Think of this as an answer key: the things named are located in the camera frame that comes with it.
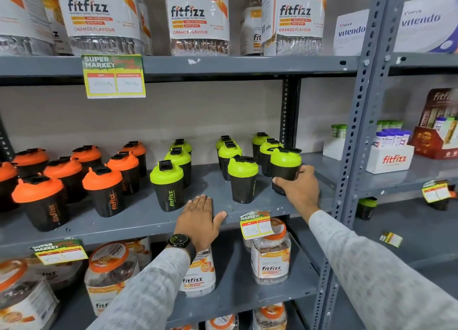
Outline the person's left hand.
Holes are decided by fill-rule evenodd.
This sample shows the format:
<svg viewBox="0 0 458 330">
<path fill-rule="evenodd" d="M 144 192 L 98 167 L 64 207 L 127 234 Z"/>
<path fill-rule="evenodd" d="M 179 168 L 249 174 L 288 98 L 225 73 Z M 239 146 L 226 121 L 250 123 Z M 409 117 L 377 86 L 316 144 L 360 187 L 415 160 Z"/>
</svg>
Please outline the person's left hand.
<svg viewBox="0 0 458 330">
<path fill-rule="evenodd" d="M 220 228 L 213 227 L 213 201 L 202 194 L 189 200 L 176 221 L 174 234 L 188 235 L 198 252 L 208 249 L 219 235 Z"/>
</svg>

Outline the person's right hand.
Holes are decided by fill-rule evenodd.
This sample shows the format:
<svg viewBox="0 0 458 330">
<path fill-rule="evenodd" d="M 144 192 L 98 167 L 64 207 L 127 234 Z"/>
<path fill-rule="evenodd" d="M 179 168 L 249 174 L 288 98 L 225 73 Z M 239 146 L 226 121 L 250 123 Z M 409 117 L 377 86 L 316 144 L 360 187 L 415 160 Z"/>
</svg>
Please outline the person's right hand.
<svg viewBox="0 0 458 330">
<path fill-rule="evenodd" d="M 311 216 L 320 210 L 318 207 L 319 184 L 314 170 L 311 165 L 302 165 L 294 180 L 294 188 L 284 191 L 290 203 L 307 224 Z"/>
</svg>

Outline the black shaker bottle green lid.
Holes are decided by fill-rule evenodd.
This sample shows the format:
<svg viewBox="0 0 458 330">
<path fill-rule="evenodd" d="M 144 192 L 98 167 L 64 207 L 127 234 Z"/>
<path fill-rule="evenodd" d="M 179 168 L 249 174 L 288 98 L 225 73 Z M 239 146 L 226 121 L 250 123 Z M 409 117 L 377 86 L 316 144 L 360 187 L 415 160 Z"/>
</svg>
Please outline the black shaker bottle green lid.
<svg viewBox="0 0 458 330">
<path fill-rule="evenodd" d="M 280 177 L 284 180 L 293 181 L 299 171 L 302 159 L 302 150 L 298 148 L 272 147 L 270 158 L 270 171 L 272 178 Z"/>
<path fill-rule="evenodd" d="M 358 200 L 358 205 L 356 208 L 355 217 L 361 220 L 370 220 L 372 217 L 372 212 L 377 206 L 377 198 L 368 197 L 361 198 Z"/>
</svg>

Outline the person's right forearm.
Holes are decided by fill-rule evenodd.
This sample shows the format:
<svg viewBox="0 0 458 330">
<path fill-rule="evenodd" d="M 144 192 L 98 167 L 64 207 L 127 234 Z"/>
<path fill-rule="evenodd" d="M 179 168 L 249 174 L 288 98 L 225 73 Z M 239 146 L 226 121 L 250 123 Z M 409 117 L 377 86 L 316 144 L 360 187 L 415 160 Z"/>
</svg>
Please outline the person's right forearm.
<svg viewBox="0 0 458 330">
<path fill-rule="evenodd" d="M 458 330 L 458 300 L 322 210 L 308 225 L 367 330 Z"/>
</svg>

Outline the yellow-bordered price tag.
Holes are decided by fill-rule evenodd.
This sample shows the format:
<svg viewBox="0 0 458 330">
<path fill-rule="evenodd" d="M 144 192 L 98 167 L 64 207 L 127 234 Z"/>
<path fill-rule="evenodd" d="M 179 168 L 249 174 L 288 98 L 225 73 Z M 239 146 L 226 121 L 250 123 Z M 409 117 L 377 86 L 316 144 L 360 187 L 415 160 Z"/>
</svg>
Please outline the yellow-bordered price tag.
<svg viewBox="0 0 458 330">
<path fill-rule="evenodd" d="M 141 55 L 81 56 L 88 99 L 145 98 Z"/>
<path fill-rule="evenodd" d="M 255 210 L 239 217 L 239 225 L 244 240 L 252 240 L 273 235 L 271 212 Z"/>
<path fill-rule="evenodd" d="M 67 238 L 31 246 L 29 249 L 43 265 L 70 263 L 88 259 L 80 239 Z"/>
<path fill-rule="evenodd" d="M 428 181 L 422 185 L 421 192 L 428 204 L 452 198 L 448 180 Z"/>
<path fill-rule="evenodd" d="M 399 248 L 403 241 L 403 238 L 395 233 L 384 231 L 379 237 L 379 240 L 385 244 L 391 245 L 395 248 Z"/>
</svg>

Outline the small plain white display box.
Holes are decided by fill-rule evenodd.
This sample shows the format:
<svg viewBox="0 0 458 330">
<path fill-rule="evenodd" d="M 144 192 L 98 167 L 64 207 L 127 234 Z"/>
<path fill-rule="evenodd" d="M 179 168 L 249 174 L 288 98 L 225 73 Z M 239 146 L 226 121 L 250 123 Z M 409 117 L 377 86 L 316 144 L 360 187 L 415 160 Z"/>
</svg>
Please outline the small plain white display box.
<svg viewBox="0 0 458 330">
<path fill-rule="evenodd" d="M 324 140 L 323 156 L 337 161 L 342 160 L 345 139 L 339 137 L 328 137 Z"/>
</svg>

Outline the cluster of green-capped tubes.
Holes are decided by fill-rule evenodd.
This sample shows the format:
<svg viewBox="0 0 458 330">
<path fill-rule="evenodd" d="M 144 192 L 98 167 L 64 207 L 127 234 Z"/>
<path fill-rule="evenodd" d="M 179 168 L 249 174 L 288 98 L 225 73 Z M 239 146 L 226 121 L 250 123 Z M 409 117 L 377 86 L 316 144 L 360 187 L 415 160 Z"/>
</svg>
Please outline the cluster of green-capped tubes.
<svg viewBox="0 0 458 330">
<path fill-rule="evenodd" d="M 403 120 L 378 120 L 376 122 L 376 132 L 384 130 L 402 129 L 404 125 Z M 346 124 L 334 124 L 331 125 L 332 136 L 334 138 L 346 138 L 346 132 L 348 125 Z"/>
</svg>

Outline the group of orange-lid candy jars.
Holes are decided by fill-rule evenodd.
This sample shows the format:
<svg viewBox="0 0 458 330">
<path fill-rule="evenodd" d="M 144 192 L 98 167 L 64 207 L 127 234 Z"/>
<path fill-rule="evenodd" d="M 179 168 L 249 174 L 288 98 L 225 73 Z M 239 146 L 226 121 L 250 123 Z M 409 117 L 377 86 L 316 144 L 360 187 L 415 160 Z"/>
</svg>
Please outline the group of orange-lid candy jars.
<svg viewBox="0 0 458 330">
<path fill-rule="evenodd" d="M 98 247 L 89 258 L 84 283 L 95 316 L 101 313 L 140 272 L 138 254 L 125 242 Z M 4 263 L 0 272 L 0 329 L 46 330 L 56 318 L 58 300 L 45 275 L 30 269 L 25 260 Z M 185 299 L 204 297 L 215 290 L 216 272 L 211 248 L 192 262 L 179 294 Z M 284 303 L 252 311 L 252 330 L 287 330 Z"/>
</svg>

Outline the grey metal shelf rack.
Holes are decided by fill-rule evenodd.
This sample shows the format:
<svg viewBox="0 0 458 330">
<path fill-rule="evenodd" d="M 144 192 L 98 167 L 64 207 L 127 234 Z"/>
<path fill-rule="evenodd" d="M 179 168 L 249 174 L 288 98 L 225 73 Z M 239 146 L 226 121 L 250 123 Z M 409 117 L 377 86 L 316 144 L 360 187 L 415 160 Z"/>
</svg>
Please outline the grey metal shelf rack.
<svg viewBox="0 0 458 330">
<path fill-rule="evenodd" d="M 356 79 L 364 79 L 366 75 L 363 69 L 363 60 L 358 56 L 310 56 L 302 58 L 292 57 L 201 57 L 201 62 L 197 63 L 198 57 L 164 57 L 149 56 L 145 60 L 144 69 L 148 82 L 179 82 L 185 81 L 241 81 L 241 80 L 273 80 L 275 77 L 283 79 L 282 108 L 280 128 L 281 142 L 290 147 L 296 144 L 297 124 L 299 118 L 299 98 L 301 90 L 301 79 L 310 76 L 323 77 L 326 75 L 337 76 L 344 72 L 354 73 Z M 0 68 L 0 86 L 6 86 L 8 82 L 18 78 L 17 84 L 31 84 L 32 78 L 38 80 L 44 78 L 82 78 L 83 70 L 81 60 L 75 57 L 0 57 L 0 65 L 6 66 L 6 72 Z M 349 120 L 350 132 L 348 132 L 344 143 L 343 159 L 338 164 L 338 178 L 335 186 L 335 196 L 333 206 L 326 211 L 334 215 L 337 220 L 341 218 L 341 211 L 345 208 L 346 195 L 349 182 L 353 179 L 354 154 L 359 152 L 360 142 L 358 141 L 359 128 L 361 126 L 361 115 L 364 114 L 364 102 L 366 98 L 367 85 L 357 84 L 354 89 L 352 108 Z M 222 280 L 222 291 L 233 290 L 241 291 L 243 286 L 251 287 L 257 294 L 251 299 L 242 302 L 241 299 L 233 299 L 224 304 L 217 304 L 217 294 L 214 296 L 200 298 L 203 302 L 213 302 L 213 308 L 208 306 L 207 310 L 202 310 L 200 314 L 192 315 L 190 312 L 185 315 L 185 306 L 189 310 L 197 310 L 197 305 L 192 304 L 190 298 L 179 297 L 176 309 L 171 315 L 166 328 L 184 325 L 190 322 L 203 322 L 213 315 L 221 315 L 226 310 L 242 313 L 247 312 L 256 306 L 272 304 L 274 301 L 294 301 L 297 316 L 305 317 L 303 309 L 299 303 L 302 298 L 311 298 L 316 295 L 313 308 L 313 323 L 311 330 L 328 330 L 326 325 L 325 308 L 331 302 L 330 285 L 338 287 L 338 282 L 334 278 L 329 261 L 322 257 L 322 269 L 320 271 L 317 287 L 306 288 L 306 281 L 311 281 L 312 272 L 303 271 L 303 275 L 298 273 L 291 277 L 285 287 L 262 287 L 254 281 L 242 279 L 236 281 L 235 277 Z"/>
<path fill-rule="evenodd" d="M 332 211 L 340 172 L 340 161 L 322 156 L 327 138 L 325 125 L 345 120 L 355 78 L 350 74 L 313 75 L 301 79 L 298 94 L 299 133 L 314 136 L 317 145 L 305 153 L 305 161 L 315 166 L 320 181 L 320 205 Z M 393 113 L 414 129 L 427 93 L 431 89 L 458 90 L 458 54 L 395 51 L 383 88 L 382 115 Z M 430 281 L 458 299 L 458 199 L 450 199 L 446 211 L 434 209 L 420 198 L 428 180 L 449 180 L 458 194 L 458 158 L 430 159 L 414 155 L 409 170 L 360 176 L 357 196 L 378 198 L 379 205 L 368 221 L 343 214 L 356 233 L 373 241 L 385 231 L 404 238 L 399 248 L 382 245 Z"/>
</svg>

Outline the red cardboard display box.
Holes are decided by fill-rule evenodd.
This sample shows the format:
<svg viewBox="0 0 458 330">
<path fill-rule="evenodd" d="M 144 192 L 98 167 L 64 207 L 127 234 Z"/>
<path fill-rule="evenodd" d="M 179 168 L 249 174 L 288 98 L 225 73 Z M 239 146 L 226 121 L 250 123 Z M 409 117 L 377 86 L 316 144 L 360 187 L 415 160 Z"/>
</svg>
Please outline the red cardboard display box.
<svg viewBox="0 0 458 330">
<path fill-rule="evenodd" d="M 458 106 L 458 89 L 431 89 L 428 92 L 423 111 L 426 108 L 447 108 L 452 106 Z M 458 159 L 458 124 L 451 143 L 444 144 L 436 130 L 420 127 L 420 120 L 421 116 L 409 142 L 409 145 L 415 148 L 414 153 L 430 159 Z"/>
</svg>

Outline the black shaker bottle orange lid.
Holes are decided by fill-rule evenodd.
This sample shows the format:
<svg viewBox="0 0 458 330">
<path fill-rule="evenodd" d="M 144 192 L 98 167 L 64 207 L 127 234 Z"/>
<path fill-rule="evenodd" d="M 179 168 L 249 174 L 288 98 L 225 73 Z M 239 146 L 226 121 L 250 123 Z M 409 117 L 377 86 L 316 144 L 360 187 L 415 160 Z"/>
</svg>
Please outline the black shaker bottle orange lid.
<svg viewBox="0 0 458 330">
<path fill-rule="evenodd" d="M 436 202 L 432 202 L 432 203 L 427 203 L 427 205 L 435 210 L 447 211 L 449 202 L 458 200 L 458 195 L 457 195 L 457 192 L 455 191 L 455 187 L 456 187 L 456 184 L 448 185 L 448 191 L 450 194 L 449 198 L 439 200 Z"/>
</svg>

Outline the white carton box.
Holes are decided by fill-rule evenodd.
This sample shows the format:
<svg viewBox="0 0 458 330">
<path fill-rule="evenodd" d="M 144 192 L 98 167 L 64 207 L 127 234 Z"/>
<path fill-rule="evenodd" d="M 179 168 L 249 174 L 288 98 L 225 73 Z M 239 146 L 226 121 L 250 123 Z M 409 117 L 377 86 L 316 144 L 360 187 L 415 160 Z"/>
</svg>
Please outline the white carton box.
<svg viewBox="0 0 458 330">
<path fill-rule="evenodd" d="M 336 56 L 359 56 L 369 17 L 369 9 L 337 17 L 333 54 Z"/>
<path fill-rule="evenodd" d="M 405 2 L 394 52 L 458 54 L 458 0 Z"/>
</svg>

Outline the cluster of assorted sachet tubes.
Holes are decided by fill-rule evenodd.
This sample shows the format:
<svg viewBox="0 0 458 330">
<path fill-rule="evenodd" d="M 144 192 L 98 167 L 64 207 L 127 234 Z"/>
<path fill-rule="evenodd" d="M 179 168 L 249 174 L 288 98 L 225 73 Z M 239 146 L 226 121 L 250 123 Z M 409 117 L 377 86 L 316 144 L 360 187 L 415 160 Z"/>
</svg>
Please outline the cluster of assorted sachet tubes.
<svg viewBox="0 0 458 330">
<path fill-rule="evenodd" d="M 458 106 L 447 108 L 426 108 L 419 123 L 420 127 L 434 129 L 444 144 L 450 144 L 458 124 Z"/>
</svg>

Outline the group of orange-lid shakers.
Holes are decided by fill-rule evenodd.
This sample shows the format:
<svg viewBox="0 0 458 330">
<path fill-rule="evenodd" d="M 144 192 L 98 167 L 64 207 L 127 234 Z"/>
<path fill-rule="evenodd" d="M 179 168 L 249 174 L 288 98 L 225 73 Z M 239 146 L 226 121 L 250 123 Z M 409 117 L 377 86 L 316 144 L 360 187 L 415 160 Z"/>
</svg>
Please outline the group of orange-lid shakers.
<svg viewBox="0 0 458 330">
<path fill-rule="evenodd" d="M 18 152 L 12 162 L 0 161 L 0 212 L 21 207 L 38 231 L 49 232 L 71 219 L 69 205 L 89 197 L 100 217 L 113 217 L 126 209 L 126 196 L 139 192 L 146 153 L 139 141 L 125 144 L 107 164 L 95 145 L 54 160 L 42 148 Z"/>
</svg>

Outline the row of large clear jars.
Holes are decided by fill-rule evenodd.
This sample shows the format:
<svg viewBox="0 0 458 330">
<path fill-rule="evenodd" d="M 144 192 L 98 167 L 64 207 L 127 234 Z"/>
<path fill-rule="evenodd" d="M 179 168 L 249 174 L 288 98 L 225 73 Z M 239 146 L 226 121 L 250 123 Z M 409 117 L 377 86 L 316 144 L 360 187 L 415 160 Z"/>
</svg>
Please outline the row of large clear jars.
<svg viewBox="0 0 458 330">
<path fill-rule="evenodd" d="M 327 0 L 245 0 L 242 56 L 319 55 Z M 173 56 L 229 56 L 229 0 L 165 0 Z M 0 56 L 152 55 L 143 0 L 0 0 Z"/>
</svg>

